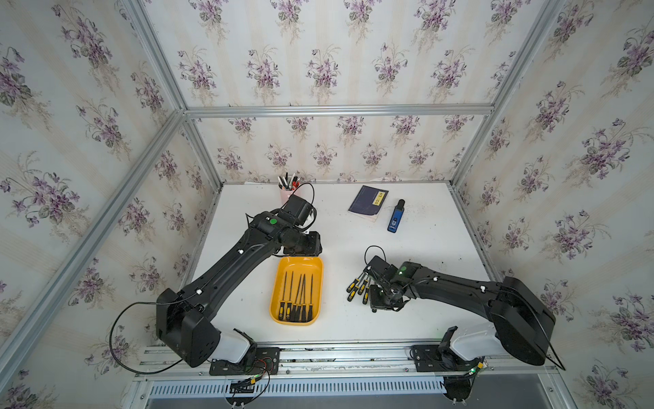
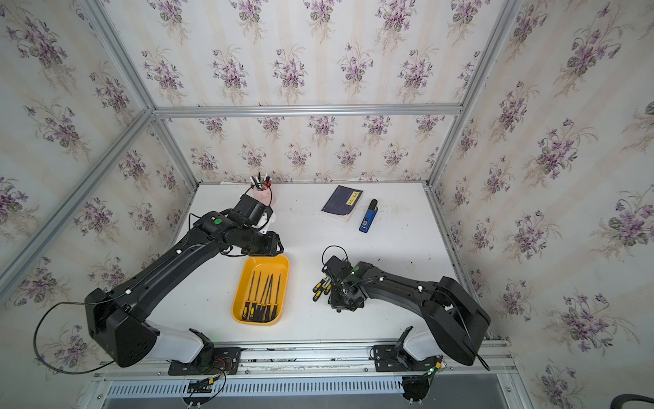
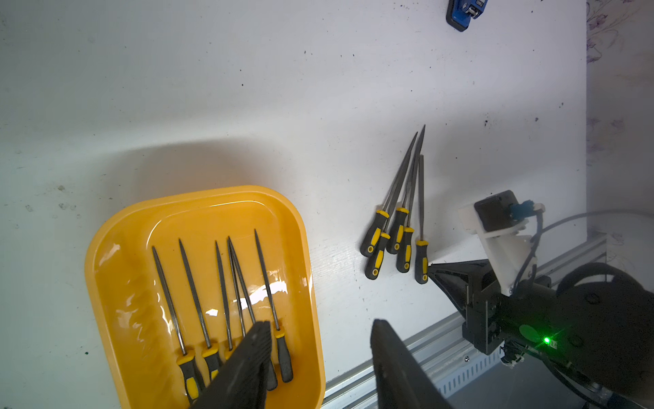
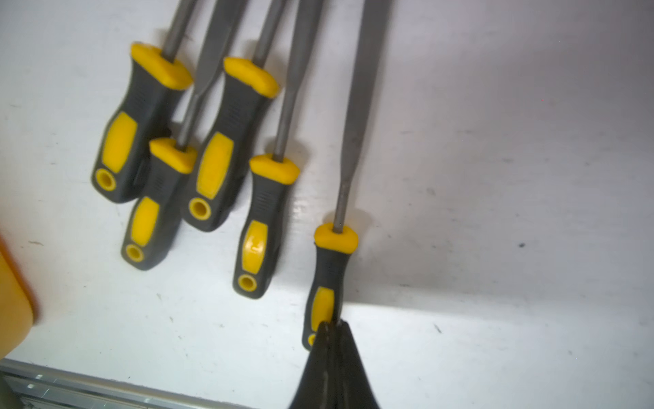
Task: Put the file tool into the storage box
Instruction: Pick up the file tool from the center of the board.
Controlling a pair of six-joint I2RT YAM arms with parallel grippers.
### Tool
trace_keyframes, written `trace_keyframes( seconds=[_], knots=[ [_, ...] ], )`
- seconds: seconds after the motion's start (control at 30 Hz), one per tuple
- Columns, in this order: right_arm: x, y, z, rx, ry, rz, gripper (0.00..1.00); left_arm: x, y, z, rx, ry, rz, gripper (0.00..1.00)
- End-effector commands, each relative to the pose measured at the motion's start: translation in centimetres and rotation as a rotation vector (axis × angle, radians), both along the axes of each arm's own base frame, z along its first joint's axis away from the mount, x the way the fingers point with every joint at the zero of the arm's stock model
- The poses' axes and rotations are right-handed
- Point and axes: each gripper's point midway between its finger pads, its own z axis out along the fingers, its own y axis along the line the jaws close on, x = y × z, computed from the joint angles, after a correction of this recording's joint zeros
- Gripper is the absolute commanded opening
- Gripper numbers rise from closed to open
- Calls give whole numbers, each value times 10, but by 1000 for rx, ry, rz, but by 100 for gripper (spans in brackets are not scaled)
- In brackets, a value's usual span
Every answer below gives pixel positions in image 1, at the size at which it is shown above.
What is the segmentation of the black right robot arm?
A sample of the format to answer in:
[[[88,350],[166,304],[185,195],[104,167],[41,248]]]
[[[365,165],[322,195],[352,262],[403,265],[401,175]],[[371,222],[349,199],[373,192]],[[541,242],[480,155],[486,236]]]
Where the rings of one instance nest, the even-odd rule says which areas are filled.
[[[461,361],[488,356],[497,345],[514,359],[542,366],[548,359],[556,318],[519,279],[475,281],[444,274],[415,262],[395,267],[381,257],[367,262],[363,274],[372,279],[371,310],[399,312],[412,299],[444,303],[486,319],[478,330],[457,328],[444,337],[445,352]]]

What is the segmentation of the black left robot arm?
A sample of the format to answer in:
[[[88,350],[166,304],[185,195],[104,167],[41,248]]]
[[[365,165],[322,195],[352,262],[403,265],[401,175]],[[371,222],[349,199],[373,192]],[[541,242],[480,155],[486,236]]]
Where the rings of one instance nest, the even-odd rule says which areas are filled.
[[[320,234],[306,232],[317,211],[307,204],[294,211],[264,211],[248,222],[236,244],[210,269],[180,291],[167,289],[156,301],[157,338],[190,367],[207,360],[242,363],[255,342],[241,332],[222,332],[212,324],[221,306],[262,262],[282,251],[291,257],[317,257]]]

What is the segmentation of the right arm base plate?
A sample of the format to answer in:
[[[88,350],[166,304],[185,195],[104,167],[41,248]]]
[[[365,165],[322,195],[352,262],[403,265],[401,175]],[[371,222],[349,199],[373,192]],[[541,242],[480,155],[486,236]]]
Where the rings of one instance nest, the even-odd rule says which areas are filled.
[[[473,375],[484,368],[482,357],[470,361],[459,357],[451,348],[458,327],[450,327],[439,344],[413,345],[409,356],[419,373],[465,372]]]

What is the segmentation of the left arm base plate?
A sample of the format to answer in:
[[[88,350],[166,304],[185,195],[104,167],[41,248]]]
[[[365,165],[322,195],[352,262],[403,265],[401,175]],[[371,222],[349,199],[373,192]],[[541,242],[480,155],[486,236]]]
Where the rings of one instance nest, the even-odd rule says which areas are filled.
[[[211,376],[245,375],[257,368],[276,375],[281,348],[261,347],[245,332],[234,328],[223,332],[216,349],[209,356]]]

